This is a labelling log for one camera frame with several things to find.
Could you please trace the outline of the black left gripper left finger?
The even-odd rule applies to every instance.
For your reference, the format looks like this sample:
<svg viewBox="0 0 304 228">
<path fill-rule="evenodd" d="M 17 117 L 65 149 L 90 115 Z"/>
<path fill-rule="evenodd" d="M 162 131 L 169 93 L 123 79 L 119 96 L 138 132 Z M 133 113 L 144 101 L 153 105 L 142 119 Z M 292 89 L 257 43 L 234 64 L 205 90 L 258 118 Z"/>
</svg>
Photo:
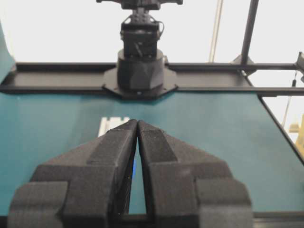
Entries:
<svg viewBox="0 0 304 228">
<path fill-rule="evenodd" d="M 36 167 L 19 187 L 7 217 L 9 228 L 105 228 L 112 213 L 130 202 L 137 121 Z"/>
</svg>

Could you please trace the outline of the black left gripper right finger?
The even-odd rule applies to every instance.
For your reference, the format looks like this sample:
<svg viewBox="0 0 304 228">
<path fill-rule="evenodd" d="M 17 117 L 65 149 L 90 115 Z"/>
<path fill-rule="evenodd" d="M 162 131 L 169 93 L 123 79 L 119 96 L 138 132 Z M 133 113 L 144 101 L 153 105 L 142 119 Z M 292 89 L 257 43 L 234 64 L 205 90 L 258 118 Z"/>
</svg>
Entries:
<svg viewBox="0 0 304 228">
<path fill-rule="evenodd" d="M 223 159 L 144 121 L 137 135 L 147 213 L 156 227 L 252 227 L 247 188 Z"/>
</svg>

